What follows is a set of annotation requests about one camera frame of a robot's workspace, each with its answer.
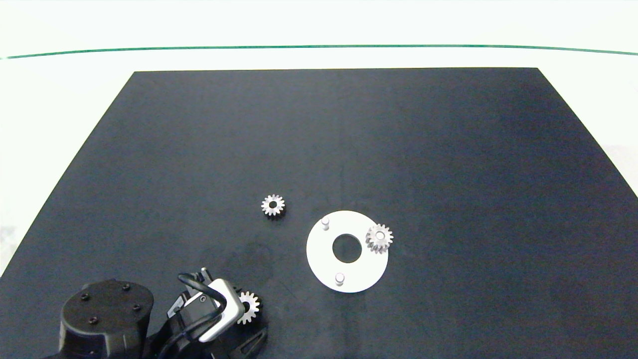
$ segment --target metal gear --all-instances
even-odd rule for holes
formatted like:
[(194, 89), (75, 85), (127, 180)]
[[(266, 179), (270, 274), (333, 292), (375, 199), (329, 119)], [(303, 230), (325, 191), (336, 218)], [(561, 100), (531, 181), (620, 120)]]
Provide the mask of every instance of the metal gear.
[(262, 201), (262, 211), (269, 217), (282, 215), (285, 208), (286, 204), (280, 195), (272, 194)]
[(259, 298), (257, 298), (254, 293), (250, 293), (246, 291), (241, 293), (241, 295), (239, 296), (239, 301), (242, 303), (247, 303), (248, 309), (246, 309), (246, 311), (244, 312), (244, 315), (242, 315), (239, 318), (239, 320), (237, 321), (237, 324), (250, 323), (254, 317), (257, 317), (256, 313), (259, 311), (259, 304), (260, 304)]
[(373, 225), (366, 233), (367, 247), (375, 253), (384, 253), (388, 251), (393, 238), (392, 231), (384, 224)]

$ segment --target black cylindrical motor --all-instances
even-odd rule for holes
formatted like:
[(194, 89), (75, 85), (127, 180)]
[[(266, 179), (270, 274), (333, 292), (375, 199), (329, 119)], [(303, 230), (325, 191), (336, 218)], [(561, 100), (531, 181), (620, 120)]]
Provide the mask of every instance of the black cylindrical motor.
[(58, 358), (141, 358), (152, 306), (150, 290), (136, 283), (86, 285), (62, 308)]

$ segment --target screw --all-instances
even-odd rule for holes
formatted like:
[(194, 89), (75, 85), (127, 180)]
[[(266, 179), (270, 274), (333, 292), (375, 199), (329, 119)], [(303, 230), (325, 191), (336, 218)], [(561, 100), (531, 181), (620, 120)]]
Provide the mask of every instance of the screw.
[(328, 218), (328, 216), (321, 218), (321, 224), (323, 224), (324, 231), (327, 231), (330, 228), (330, 219)]
[(334, 276), (334, 282), (337, 284), (338, 287), (341, 287), (343, 285), (343, 281), (346, 279), (346, 276), (343, 275), (343, 273), (337, 273), (337, 275)]

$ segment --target plate center hole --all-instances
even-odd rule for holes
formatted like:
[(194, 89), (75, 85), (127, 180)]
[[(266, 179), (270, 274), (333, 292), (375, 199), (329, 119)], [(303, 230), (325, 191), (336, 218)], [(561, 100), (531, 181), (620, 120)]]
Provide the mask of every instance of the plate center hole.
[(342, 234), (332, 242), (334, 256), (344, 263), (352, 263), (361, 256), (361, 243), (352, 234)]

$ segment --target green line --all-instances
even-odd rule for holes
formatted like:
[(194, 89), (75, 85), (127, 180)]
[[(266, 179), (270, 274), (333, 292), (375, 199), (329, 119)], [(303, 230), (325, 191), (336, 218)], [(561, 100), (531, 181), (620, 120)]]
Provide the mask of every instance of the green line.
[(492, 49), (531, 49), (531, 50), (559, 50), (559, 51), (579, 51), (596, 52), (599, 54), (633, 55), (638, 56), (638, 52), (578, 49), (574, 47), (553, 47), (553, 46), (528, 46), (528, 45), (449, 45), (449, 44), (389, 44), (389, 45), (246, 45), (246, 46), (169, 46), (169, 47), (123, 47), (119, 49), (89, 49), (71, 50), (58, 52), (43, 52), (41, 54), (28, 54), (0, 57), (0, 59), (22, 59), (25, 57), (87, 54), (90, 52), (113, 52), (113, 51), (146, 51), (146, 50), (239, 50), (239, 49), (379, 49), (396, 47), (480, 47)]

